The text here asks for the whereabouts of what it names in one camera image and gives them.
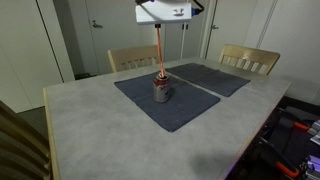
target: gray table top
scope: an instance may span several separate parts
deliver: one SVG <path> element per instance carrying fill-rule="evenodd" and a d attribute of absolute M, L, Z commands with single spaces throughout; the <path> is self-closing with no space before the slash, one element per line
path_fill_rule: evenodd
<path fill-rule="evenodd" d="M 206 90 L 221 101 L 174 133 L 113 84 L 156 72 L 158 65 L 45 88 L 50 145 L 60 178 L 223 179 L 290 82 L 200 58 L 167 62 L 165 67 L 192 62 L 251 82 L 229 98 Z"/>

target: white device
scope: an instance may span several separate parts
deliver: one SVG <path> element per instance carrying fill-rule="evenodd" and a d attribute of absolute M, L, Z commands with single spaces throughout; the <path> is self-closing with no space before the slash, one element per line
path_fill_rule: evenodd
<path fill-rule="evenodd" d="M 191 20 L 191 3 L 174 0 L 156 0 L 136 6 L 139 25 L 184 23 Z"/>

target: chair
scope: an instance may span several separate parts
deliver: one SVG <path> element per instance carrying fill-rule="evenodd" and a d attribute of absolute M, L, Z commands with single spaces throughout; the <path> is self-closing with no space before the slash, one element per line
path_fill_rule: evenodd
<path fill-rule="evenodd" d="M 279 53 L 226 44 L 220 62 L 237 68 L 269 75 L 280 57 Z"/>
<path fill-rule="evenodd" d="M 113 72 L 159 63 L 156 45 L 113 49 L 108 51 Z"/>
<path fill-rule="evenodd" d="M 0 179 L 51 179 L 49 142 L 0 101 Z"/>

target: placemat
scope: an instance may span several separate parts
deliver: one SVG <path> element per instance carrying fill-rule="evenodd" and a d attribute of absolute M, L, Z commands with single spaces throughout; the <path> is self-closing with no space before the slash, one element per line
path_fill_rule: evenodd
<path fill-rule="evenodd" d="M 166 71 L 226 97 L 230 97 L 250 82 L 250 80 L 195 63 L 168 68 Z"/>
<path fill-rule="evenodd" d="M 153 78 L 156 73 L 115 82 L 127 97 L 149 117 L 169 132 L 174 132 L 215 105 L 220 98 L 186 82 L 170 77 L 171 97 L 165 103 L 153 100 Z"/>

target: chair back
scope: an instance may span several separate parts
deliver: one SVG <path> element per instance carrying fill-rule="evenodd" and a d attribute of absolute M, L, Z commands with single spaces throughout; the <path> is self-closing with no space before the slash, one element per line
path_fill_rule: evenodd
<path fill-rule="evenodd" d="M 0 179 L 50 179 L 49 142 L 0 101 Z"/>
<path fill-rule="evenodd" d="M 279 53 L 226 44 L 220 62 L 237 68 L 269 75 L 280 57 Z"/>
<path fill-rule="evenodd" d="M 108 51 L 113 72 L 159 63 L 156 45 L 112 49 Z"/>

